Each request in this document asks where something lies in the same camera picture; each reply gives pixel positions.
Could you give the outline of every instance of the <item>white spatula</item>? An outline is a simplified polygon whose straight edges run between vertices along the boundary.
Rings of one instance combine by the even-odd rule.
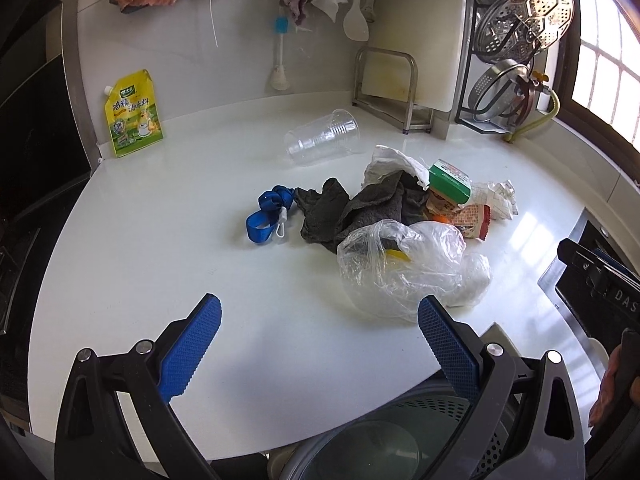
[[[353,0],[351,9],[344,17],[344,33],[353,41],[367,41],[369,39],[369,25],[360,10],[360,0]]]

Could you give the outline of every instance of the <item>metal screw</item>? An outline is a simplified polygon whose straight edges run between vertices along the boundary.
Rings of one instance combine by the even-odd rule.
[[[558,364],[562,361],[562,356],[555,350],[550,350],[549,352],[546,353],[546,356],[552,363],[555,363],[555,364]]]
[[[78,352],[78,355],[76,355],[76,359],[78,359],[78,361],[80,361],[81,363],[84,363],[85,361],[87,361],[89,357],[91,357],[90,348],[83,348],[81,351]]]
[[[495,355],[496,357],[501,356],[504,353],[504,348],[502,348],[498,343],[489,343],[486,346],[486,351],[491,355]]]
[[[151,349],[154,347],[154,344],[148,339],[143,339],[142,341],[138,341],[136,344],[136,352],[139,354],[148,354],[151,352]]]

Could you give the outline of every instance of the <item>human hand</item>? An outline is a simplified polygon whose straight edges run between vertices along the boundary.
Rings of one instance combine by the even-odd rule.
[[[613,400],[615,393],[615,379],[618,368],[620,368],[620,349],[622,345],[618,345],[616,349],[611,353],[609,357],[609,366],[604,373],[602,382],[600,383],[600,393],[598,394],[598,400],[594,403],[591,411],[589,412],[589,427],[592,428],[598,424],[604,415],[604,411],[609,403]],[[640,407],[640,377],[636,377],[631,384],[629,391],[631,400]]]

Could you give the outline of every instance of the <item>white countertop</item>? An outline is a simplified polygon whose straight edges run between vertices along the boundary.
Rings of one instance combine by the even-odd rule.
[[[28,375],[35,434],[54,440],[79,349],[129,351],[185,317],[206,292],[222,302],[222,326],[186,392],[171,404],[207,459],[321,433],[438,370],[417,326],[377,320],[351,305],[335,255],[300,238],[300,211],[290,216],[284,242],[257,246],[246,236],[244,220],[276,184],[321,189],[334,176],[356,194],[376,144],[426,166],[444,158],[478,182],[511,179],[520,215],[492,221],[485,242],[468,244],[488,257],[493,283],[481,304],[450,312],[477,333],[498,322],[524,356],[560,351],[586,426],[600,381],[537,285],[584,203],[496,137],[461,126],[446,142],[402,136],[357,108],[350,109],[366,153],[308,168],[284,159],[287,130],[349,104],[338,92],[212,108],[166,121],[165,140],[100,165],[40,289]],[[156,460],[130,401],[123,409],[142,459]]]

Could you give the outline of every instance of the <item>cutting board stand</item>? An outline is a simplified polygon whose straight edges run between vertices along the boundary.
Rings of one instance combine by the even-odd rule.
[[[407,101],[399,101],[385,97],[376,97],[362,92],[362,78],[367,62],[367,53],[387,54],[404,58],[411,69]],[[363,46],[356,54],[355,85],[353,88],[353,105],[363,108],[377,118],[392,124],[407,135],[409,132],[429,132],[433,123],[433,109],[415,104],[415,89],[418,84],[418,65],[415,59],[406,52],[387,50],[373,46]]]

